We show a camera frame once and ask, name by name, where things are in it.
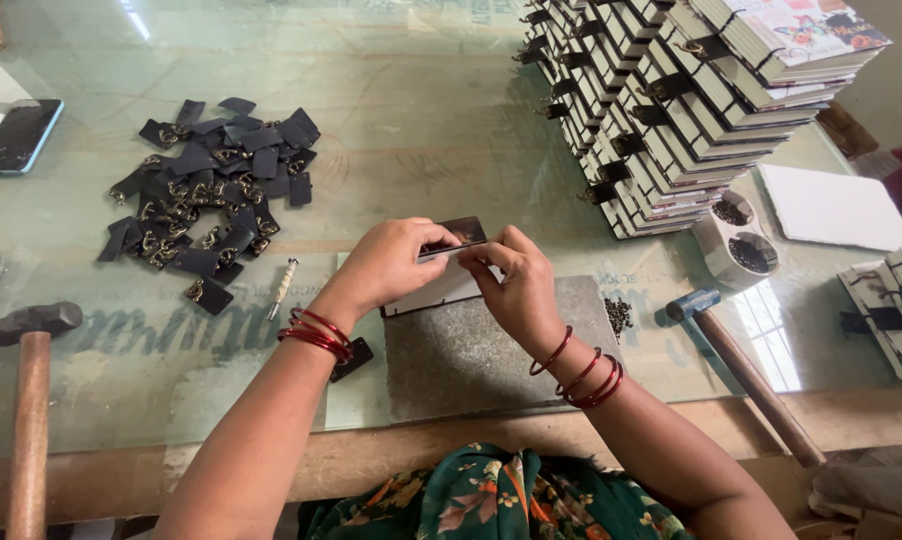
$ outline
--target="phone screen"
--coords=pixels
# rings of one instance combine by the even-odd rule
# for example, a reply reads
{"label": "phone screen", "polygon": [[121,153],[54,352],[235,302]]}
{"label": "phone screen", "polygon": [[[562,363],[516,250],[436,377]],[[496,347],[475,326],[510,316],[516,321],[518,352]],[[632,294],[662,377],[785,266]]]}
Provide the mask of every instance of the phone screen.
{"label": "phone screen", "polygon": [[27,172],[62,107],[58,99],[14,104],[0,124],[0,172]]}

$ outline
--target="glass tabletop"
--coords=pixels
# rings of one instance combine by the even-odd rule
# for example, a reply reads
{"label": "glass tabletop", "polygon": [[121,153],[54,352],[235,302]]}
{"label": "glass tabletop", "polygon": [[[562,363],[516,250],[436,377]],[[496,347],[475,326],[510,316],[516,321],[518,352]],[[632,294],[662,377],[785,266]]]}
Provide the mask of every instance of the glass tabletop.
{"label": "glass tabletop", "polygon": [[[282,321],[265,315],[287,259],[301,265],[283,308],[306,306],[368,228],[414,215],[477,215],[489,233],[516,225],[558,276],[594,276],[605,297],[633,306],[624,360],[662,400],[740,390],[693,325],[661,318],[667,302],[714,285],[690,231],[618,241],[601,210],[576,199],[586,186],[577,160],[560,126],[533,113],[547,82],[511,60],[524,31],[517,3],[36,0],[3,3],[1,15],[6,95],[65,104],[34,168],[0,178],[0,317],[62,300],[85,313],[52,342],[51,452],[204,440],[277,345]],[[216,117],[229,96],[258,103],[265,120],[303,107],[323,135],[313,202],[272,205],[283,229],[212,317],[183,296],[192,276],[95,259],[107,226],[136,207],[106,191],[156,151],[137,136],[145,122],[173,120],[185,99]],[[814,125],[765,163],[850,172]],[[846,339],[837,322],[852,303],[836,273],[880,253],[786,240],[758,178],[734,190],[756,206],[782,263],[716,310],[775,389],[892,382],[877,344]],[[192,236],[212,225],[202,218]],[[355,331],[375,359],[329,385],[316,430],[388,423],[376,317]],[[17,356],[0,349],[0,456],[11,452]]]}

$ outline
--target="wooden table edge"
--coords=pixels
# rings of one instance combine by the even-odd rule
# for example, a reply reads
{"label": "wooden table edge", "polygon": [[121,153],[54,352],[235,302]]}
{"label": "wooden table edge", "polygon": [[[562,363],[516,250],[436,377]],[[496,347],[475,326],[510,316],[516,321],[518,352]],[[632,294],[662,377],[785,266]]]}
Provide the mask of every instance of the wooden table edge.
{"label": "wooden table edge", "polygon": [[[818,390],[782,399],[825,452],[902,444],[902,383],[880,388]],[[784,454],[780,440],[749,399],[721,398],[672,407],[735,460]],[[442,459],[472,442],[543,456],[594,456],[618,466],[580,412],[402,424],[314,433],[288,501],[346,497],[389,474]],[[48,458],[48,523],[128,518],[161,512],[200,444],[54,453]],[[8,507],[10,460],[0,458],[0,529]]]}

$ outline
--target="green floral scarf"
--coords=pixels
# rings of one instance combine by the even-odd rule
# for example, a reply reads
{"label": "green floral scarf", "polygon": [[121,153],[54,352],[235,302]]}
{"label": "green floral scarf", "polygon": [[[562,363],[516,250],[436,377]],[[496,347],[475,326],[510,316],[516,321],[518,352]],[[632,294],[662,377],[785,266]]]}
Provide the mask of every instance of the green floral scarf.
{"label": "green floral scarf", "polygon": [[302,504],[302,540],[685,540],[667,508],[624,472],[588,460],[469,444],[359,497]]}

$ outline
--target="hammer head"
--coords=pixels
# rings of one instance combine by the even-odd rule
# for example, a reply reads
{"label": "hammer head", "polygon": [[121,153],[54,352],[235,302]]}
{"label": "hammer head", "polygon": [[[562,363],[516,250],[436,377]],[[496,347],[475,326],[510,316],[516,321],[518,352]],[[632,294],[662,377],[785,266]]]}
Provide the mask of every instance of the hammer head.
{"label": "hammer head", "polygon": [[715,304],[721,302],[721,293],[714,287],[705,287],[686,294],[677,300],[671,301],[665,306],[664,311],[677,322],[701,313]]}
{"label": "hammer head", "polygon": [[0,347],[17,345],[22,336],[32,332],[47,332],[57,338],[81,326],[84,320],[82,309],[70,301],[18,309],[0,319]]}

